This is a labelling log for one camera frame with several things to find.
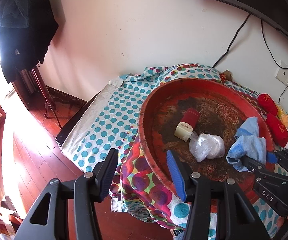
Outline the light blue towel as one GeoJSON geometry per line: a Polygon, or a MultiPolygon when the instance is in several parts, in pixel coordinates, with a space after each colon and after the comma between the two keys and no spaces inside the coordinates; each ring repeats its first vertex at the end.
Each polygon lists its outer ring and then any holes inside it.
{"type": "Polygon", "coordinates": [[[266,165],[266,139],[259,136],[258,118],[247,118],[237,129],[234,138],[235,143],[228,150],[226,160],[238,172],[248,171],[241,158],[247,156],[266,165]]]}

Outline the red plush pillow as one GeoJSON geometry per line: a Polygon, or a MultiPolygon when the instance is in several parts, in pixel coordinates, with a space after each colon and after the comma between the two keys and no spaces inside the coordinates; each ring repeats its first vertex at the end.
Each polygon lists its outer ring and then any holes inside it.
{"type": "Polygon", "coordinates": [[[260,94],[257,98],[257,102],[260,108],[266,113],[270,113],[277,116],[278,108],[269,94],[260,94]]]}
{"type": "Polygon", "coordinates": [[[272,134],[274,142],[281,147],[285,147],[288,143],[288,130],[284,124],[271,113],[267,114],[265,123],[272,134]]]}

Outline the patterned bag on floor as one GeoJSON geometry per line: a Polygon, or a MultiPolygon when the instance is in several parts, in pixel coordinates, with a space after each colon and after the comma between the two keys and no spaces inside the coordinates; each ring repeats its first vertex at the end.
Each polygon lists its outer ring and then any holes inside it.
{"type": "Polygon", "coordinates": [[[0,239],[14,239],[22,222],[10,197],[5,195],[0,201],[0,239]]]}

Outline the clear crumpled plastic bag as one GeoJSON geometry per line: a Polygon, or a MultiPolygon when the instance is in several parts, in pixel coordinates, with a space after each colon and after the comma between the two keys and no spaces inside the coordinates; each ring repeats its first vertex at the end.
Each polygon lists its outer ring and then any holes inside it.
{"type": "Polygon", "coordinates": [[[189,151],[198,163],[205,159],[221,158],[225,155],[224,141],[220,136],[193,132],[190,136],[189,151]]]}

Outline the red round basin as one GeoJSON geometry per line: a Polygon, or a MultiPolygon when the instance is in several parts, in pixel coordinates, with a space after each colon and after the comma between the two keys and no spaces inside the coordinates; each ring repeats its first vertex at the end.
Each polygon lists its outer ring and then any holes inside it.
{"type": "Polygon", "coordinates": [[[200,118],[194,127],[197,134],[218,135],[224,140],[225,150],[234,144],[234,135],[248,118],[258,118],[259,135],[266,140],[268,151],[274,149],[271,133],[264,118],[240,93],[210,80],[183,78],[169,81],[153,90],[143,102],[139,117],[139,141],[148,165],[171,193],[176,193],[167,162],[166,152],[174,150],[180,160],[193,171],[211,180],[235,179],[247,198],[254,203],[258,196],[252,190],[254,175],[238,172],[225,157],[205,159],[197,163],[189,152],[188,142],[175,137],[174,132],[188,109],[195,109],[200,118]]]}

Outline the red and cream small box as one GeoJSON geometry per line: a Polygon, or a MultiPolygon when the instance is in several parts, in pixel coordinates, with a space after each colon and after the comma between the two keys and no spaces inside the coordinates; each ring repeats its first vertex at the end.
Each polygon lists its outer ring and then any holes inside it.
{"type": "Polygon", "coordinates": [[[195,109],[189,108],[177,125],[174,135],[187,142],[199,119],[200,113],[195,109]]]}

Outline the dark red wooden stand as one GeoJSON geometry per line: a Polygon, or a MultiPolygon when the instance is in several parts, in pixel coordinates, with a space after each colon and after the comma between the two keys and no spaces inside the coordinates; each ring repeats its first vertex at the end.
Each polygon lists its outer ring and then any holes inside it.
{"type": "MultiPolygon", "coordinates": [[[[44,104],[44,108],[45,108],[45,113],[44,113],[44,117],[47,119],[48,115],[49,115],[49,111],[51,111],[53,113],[53,116],[55,117],[57,124],[59,126],[60,129],[62,129],[62,125],[60,123],[60,120],[56,114],[56,104],[55,104],[55,98],[53,98],[50,93],[49,90],[40,74],[40,71],[38,69],[38,65],[36,65],[34,68],[32,68],[32,70],[30,71],[32,73],[32,76],[35,80],[35,82],[37,83],[42,95],[44,96],[45,99],[45,104],[44,104]]],[[[33,83],[30,79],[30,75],[29,72],[24,69],[21,70],[19,72],[21,78],[24,81],[24,84],[26,85],[28,91],[32,91],[33,88],[33,83]]]]}

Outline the polka dot bed sheet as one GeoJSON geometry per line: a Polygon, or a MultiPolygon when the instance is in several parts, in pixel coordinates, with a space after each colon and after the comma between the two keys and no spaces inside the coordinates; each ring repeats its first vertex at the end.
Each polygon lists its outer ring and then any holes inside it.
{"type": "Polygon", "coordinates": [[[138,220],[179,231],[186,226],[190,206],[156,177],[137,134],[147,96],[159,85],[184,77],[220,81],[216,69],[197,63],[151,67],[110,80],[60,144],[62,153],[83,172],[92,171],[116,148],[119,163],[109,190],[113,202],[138,220]]]}

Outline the dark hanging clothes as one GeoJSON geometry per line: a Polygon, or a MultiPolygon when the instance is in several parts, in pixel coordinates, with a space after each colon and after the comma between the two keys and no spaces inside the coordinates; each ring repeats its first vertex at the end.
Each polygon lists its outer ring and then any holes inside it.
{"type": "Polygon", "coordinates": [[[58,27],[49,0],[0,0],[0,65],[8,83],[44,62],[58,27]]]}

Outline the white wall socket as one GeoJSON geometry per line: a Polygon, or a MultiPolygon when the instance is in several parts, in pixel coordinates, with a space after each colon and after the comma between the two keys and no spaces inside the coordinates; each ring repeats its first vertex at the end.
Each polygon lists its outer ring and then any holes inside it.
{"type": "Polygon", "coordinates": [[[278,64],[280,65],[280,67],[277,67],[275,78],[287,86],[288,85],[288,65],[285,64],[282,60],[279,60],[278,64]]]}

